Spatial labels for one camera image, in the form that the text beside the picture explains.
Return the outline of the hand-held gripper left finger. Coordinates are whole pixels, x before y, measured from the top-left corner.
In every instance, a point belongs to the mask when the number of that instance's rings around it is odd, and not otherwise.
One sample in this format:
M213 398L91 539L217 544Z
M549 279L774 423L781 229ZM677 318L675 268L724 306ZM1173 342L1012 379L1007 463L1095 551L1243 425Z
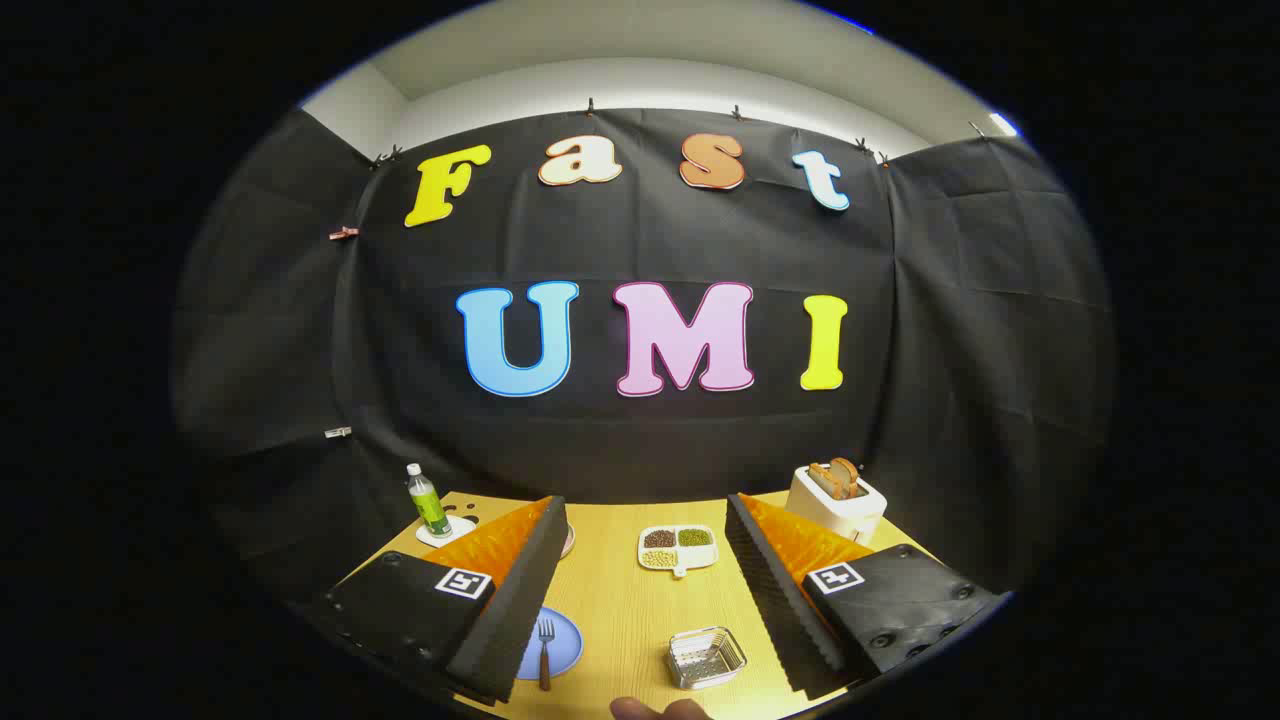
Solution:
M430 698L506 702L567 530L564 500L548 496L430 553L379 553L305 616Z

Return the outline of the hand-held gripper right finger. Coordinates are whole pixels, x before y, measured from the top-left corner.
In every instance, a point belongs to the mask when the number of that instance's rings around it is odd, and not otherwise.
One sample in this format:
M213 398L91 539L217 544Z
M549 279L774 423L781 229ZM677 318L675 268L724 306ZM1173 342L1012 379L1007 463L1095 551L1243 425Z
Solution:
M913 544L870 550L749 495L727 498L724 537L809 700L896 673L1009 601Z

